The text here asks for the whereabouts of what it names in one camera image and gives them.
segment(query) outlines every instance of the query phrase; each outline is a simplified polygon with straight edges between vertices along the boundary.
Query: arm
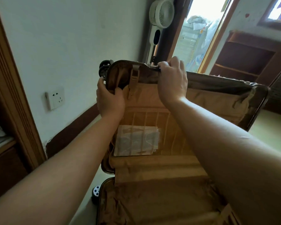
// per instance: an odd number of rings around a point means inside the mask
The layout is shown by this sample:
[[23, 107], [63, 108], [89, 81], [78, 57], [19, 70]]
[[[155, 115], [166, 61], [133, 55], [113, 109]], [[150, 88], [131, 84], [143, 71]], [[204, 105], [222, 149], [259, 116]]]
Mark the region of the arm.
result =
[[177, 57], [159, 65], [161, 101], [242, 223], [281, 224], [281, 154], [188, 101], [186, 72]]
[[125, 109], [122, 90], [99, 79], [101, 119], [0, 198], [0, 224], [68, 224], [86, 194]]

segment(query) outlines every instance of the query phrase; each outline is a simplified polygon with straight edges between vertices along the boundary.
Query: person's left arm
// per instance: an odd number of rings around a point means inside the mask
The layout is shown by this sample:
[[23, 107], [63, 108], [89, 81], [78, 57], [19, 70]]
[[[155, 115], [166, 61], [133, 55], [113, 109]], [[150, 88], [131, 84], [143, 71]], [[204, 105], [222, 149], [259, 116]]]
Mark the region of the person's left arm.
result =
[[98, 81], [101, 119], [0, 198], [0, 224], [68, 224], [85, 196], [123, 116], [121, 89]]

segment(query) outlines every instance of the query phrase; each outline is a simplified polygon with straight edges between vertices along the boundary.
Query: wall socket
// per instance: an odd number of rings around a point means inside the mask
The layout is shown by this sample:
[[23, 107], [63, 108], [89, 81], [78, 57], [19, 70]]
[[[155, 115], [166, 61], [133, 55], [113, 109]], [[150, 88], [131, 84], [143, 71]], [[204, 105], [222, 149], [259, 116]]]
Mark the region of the wall socket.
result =
[[65, 92], [63, 87], [60, 87], [56, 90], [48, 91], [45, 93], [45, 96], [48, 101], [48, 106], [50, 110], [60, 107], [65, 102]]

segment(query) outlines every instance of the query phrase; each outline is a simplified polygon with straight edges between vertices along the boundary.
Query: white fan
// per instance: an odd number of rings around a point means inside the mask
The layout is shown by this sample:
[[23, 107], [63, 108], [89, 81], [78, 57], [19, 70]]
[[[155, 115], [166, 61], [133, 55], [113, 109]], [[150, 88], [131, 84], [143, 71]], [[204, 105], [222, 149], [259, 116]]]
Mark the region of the white fan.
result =
[[174, 18], [174, 5], [172, 0], [156, 0], [152, 3], [149, 11], [149, 19], [152, 24], [149, 34], [149, 51], [146, 53], [146, 62], [151, 63], [156, 45], [163, 28], [167, 28]]

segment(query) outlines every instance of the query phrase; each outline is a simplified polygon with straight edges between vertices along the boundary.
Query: suitcase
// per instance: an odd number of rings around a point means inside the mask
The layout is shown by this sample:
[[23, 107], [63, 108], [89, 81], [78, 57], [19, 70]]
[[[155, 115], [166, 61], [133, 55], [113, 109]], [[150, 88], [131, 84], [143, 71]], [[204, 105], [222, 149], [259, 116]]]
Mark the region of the suitcase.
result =
[[[157, 91], [160, 68], [116, 61], [106, 88], [123, 89], [126, 109], [101, 168], [115, 174], [99, 192], [97, 224], [240, 224], [198, 162]], [[248, 131], [269, 88], [187, 72], [187, 99]]]

